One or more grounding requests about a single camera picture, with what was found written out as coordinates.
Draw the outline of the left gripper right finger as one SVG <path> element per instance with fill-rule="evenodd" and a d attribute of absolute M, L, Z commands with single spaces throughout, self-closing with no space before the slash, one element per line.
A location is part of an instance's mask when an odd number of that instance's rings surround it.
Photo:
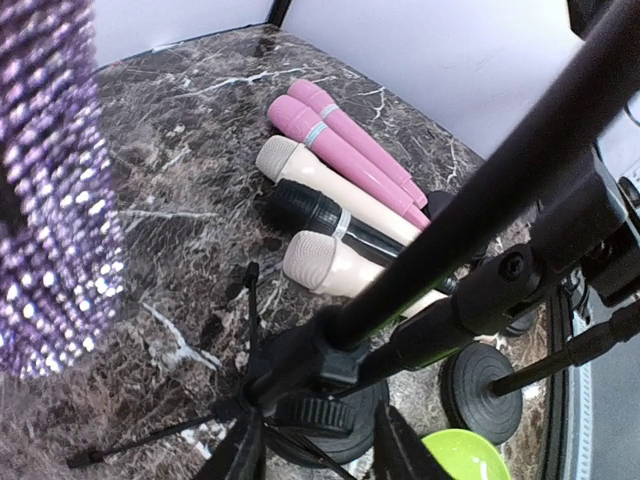
<path fill-rule="evenodd" d="M 380 401 L 375 410 L 373 473 L 376 479 L 449 479 L 401 413 Z"/>

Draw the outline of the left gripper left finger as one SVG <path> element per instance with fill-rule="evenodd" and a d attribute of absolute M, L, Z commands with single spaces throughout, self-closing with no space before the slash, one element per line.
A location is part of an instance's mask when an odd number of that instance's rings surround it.
<path fill-rule="evenodd" d="M 211 458 L 193 480 L 264 479 L 266 448 L 263 420 L 259 414 L 238 419 Z"/>

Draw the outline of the black stand for pink microphone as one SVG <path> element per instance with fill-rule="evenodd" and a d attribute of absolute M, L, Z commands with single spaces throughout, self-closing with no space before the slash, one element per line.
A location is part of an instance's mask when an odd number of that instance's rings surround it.
<path fill-rule="evenodd" d="M 319 440 L 353 447 L 373 429 L 372 407 L 359 398 L 389 376 L 449 357 L 483 334 L 505 329 L 529 313 L 574 268 L 614 308 L 639 286 L 639 193 L 587 158 L 568 177 L 565 193 L 544 202 L 529 242 L 510 248 L 463 279 L 455 293 L 399 326 L 361 367 L 357 384 L 336 399 L 292 396 L 276 407 L 274 423 Z"/>
<path fill-rule="evenodd" d="M 639 334 L 639 303 L 616 310 L 570 339 L 559 351 L 516 371 L 498 349 L 474 342 L 442 364 L 441 403 L 449 424 L 494 445 L 517 431 L 523 414 L 521 390 L 569 367 L 579 367 Z"/>

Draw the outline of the large pale pink microphone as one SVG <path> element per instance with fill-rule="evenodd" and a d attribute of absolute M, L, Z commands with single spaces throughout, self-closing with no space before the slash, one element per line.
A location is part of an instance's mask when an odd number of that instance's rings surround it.
<path fill-rule="evenodd" d="M 285 252 L 284 274 L 315 294 L 356 297 L 384 268 L 334 237 L 296 233 Z"/>

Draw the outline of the black handheld microphone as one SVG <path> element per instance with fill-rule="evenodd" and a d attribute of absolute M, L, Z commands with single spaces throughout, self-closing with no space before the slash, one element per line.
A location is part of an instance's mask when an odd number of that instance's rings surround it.
<path fill-rule="evenodd" d="M 292 180 L 276 185 L 265 207 L 265 217 L 293 236 L 312 231 L 334 237 L 383 268 L 404 249 L 401 243 L 356 218 L 323 193 Z"/>

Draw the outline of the rhinestone silver-head microphone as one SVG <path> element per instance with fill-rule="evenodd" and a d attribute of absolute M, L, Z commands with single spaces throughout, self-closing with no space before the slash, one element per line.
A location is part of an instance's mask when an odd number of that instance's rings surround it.
<path fill-rule="evenodd" d="M 56 374 L 93 350 L 123 288 L 123 232 L 89 1 L 1 5 L 1 370 Z"/>

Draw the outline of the black tripod shock-mount stand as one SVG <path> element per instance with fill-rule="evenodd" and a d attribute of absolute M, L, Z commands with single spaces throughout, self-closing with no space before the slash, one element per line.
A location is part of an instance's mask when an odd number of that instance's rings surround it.
<path fill-rule="evenodd" d="M 321 310 L 266 350 L 254 348 L 243 390 L 218 401 L 211 418 L 230 421 L 233 428 L 241 417 L 259 414 L 265 445 L 275 441 L 340 471 L 318 439 L 274 423 L 277 405 L 298 395 L 333 400 L 354 387 L 365 360 L 376 351 L 368 347 L 371 335 L 586 156 L 595 137 L 638 90 L 638 24 L 637 2 L 612 3 L 557 80 L 435 222 L 347 305 Z M 378 393 L 385 381 L 358 400 L 374 410 L 373 429 L 363 435 L 372 449 L 375 410 L 380 401 L 387 402 Z"/>

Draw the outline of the small pale pink microphone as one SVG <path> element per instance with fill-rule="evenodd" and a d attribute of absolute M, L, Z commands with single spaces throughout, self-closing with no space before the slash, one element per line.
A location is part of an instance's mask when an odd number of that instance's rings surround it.
<path fill-rule="evenodd" d="M 303 144 L 284 136 L 269 138 L 258 152 L 255 164 L 274 183 L 293 180 L 322 192 L 356 218 L 403 246 L 409 245 L 430 224 L 422 213 L 416 224 L 405 219 L 331 170 Z"/>

